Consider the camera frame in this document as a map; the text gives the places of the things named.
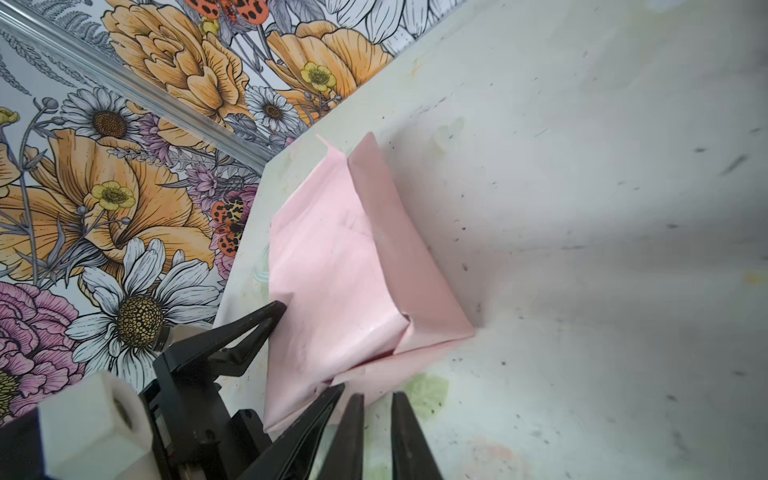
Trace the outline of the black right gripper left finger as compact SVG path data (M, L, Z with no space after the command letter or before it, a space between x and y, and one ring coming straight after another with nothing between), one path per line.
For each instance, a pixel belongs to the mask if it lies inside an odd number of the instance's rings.
M318 480L361 480L364 458L364 396L350 397Z

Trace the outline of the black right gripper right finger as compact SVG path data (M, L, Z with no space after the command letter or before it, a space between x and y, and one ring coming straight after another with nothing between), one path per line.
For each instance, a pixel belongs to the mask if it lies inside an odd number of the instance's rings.
M393 394L391 449L394 480L443 479L411 403L402 391Z

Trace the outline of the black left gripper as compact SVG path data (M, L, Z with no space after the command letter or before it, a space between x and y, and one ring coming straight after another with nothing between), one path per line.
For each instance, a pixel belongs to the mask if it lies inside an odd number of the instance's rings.
M287 306L273 301L227 325L168 347L140 393L162 479L308 479L345 385L326 389L273 443L253 409L230 414L216 383L240 377Z

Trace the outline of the purple and pink wrapping paper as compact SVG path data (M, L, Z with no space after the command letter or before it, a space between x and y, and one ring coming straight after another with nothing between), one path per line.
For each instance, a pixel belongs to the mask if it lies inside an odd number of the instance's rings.
M399 197L373 134L329 148L273 216L263 416L285 430L322 392L373 403L474 333Z

